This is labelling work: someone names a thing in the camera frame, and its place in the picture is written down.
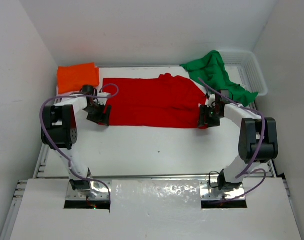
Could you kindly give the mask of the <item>red t shirt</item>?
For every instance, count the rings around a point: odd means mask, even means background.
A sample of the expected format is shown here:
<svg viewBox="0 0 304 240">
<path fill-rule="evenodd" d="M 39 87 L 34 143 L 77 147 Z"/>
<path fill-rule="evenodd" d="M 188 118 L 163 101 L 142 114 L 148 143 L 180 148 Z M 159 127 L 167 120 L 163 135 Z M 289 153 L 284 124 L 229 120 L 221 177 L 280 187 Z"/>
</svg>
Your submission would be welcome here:
<svg viewBox="0 0 304 240">
<path fill-rule="evenodd" d="M 113 95 L 111 126 L 195 129 L 205 93 L 190 79 L 161 74 L 158 78 L 105 78 L 103 91 Z"/>
</svg>

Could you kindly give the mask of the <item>pink t shirt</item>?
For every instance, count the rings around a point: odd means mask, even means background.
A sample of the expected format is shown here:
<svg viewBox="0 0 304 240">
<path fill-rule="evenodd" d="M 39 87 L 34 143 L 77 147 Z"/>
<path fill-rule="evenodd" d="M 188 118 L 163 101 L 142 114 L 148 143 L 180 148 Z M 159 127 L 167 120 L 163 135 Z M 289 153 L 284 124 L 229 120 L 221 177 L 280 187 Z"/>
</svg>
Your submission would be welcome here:
<svg viewBox="0 0 304 240">
<path fill-rule="evenodd" d="M 61 97 L 61 96 L 69 96 L 72 93 L 72 91 L 68 91 L 68 88 L 66 87 L 58 87 L 56 86 L 56 96 Z"/>
</svg>

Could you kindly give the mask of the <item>orange t shirt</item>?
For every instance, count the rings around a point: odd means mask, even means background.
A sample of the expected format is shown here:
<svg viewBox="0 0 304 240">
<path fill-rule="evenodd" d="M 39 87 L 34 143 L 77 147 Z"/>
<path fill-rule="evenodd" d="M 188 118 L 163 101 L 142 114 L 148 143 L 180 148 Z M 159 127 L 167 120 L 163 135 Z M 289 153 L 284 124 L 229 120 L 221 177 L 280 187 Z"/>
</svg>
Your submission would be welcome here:
<svg viewBox="0 0 304 240">
<path fill-rule="evenodd" d="M 58 66 L 56 78 L 59 95 L 79 91 L 84 85 L 97 87 L 99 85 L 99 68 L 93 62 Z"/>
</svg>

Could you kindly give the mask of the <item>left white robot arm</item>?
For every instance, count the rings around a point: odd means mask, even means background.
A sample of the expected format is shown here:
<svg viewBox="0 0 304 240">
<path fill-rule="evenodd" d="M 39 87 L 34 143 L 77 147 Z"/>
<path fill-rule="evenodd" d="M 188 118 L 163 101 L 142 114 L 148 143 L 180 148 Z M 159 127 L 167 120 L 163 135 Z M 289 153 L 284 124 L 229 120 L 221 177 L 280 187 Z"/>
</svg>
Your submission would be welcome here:
<svg viewBox="0 0 304 240">
<path fill-rule="evenodd" d="M 85 112 L 86 119 L 95 124 L 109 125 L 111 106 L 107 100 L 111 94 L 84 85 L 78 92 L 57 97 L 60 102 L 50 105 L 47 101 L 40 109 L 41 140 L 54 150 L 68 173 L 69 183 L 73 191 L 84 196 L 96 196 L 101 181 L 95 180 L 73 145 L 77 141 L 78 132 L 76 114 Z"/>
</svg>

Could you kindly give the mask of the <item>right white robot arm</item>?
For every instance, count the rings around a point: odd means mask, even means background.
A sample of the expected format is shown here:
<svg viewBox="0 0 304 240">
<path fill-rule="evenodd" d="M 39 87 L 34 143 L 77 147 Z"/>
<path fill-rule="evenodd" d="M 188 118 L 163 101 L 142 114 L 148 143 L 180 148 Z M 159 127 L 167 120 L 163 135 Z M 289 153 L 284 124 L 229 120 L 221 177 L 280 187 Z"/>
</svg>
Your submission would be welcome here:
<svg viewBox="0 0 304 240">
<path fill-rule="evenodd" d="M 218 127 L 220 120 L 226 118 L 239 127 L 238 154 L 217 177 L 216 188 L 220 191 L 239 188 L 254 168 L 278 155 L 275 119 L 230 100 L 225 93 L 228 91 L 219 91 L 213 102 L 206 101 L 199 106 L 197 126 L 199 129 Z"/>
</svg>

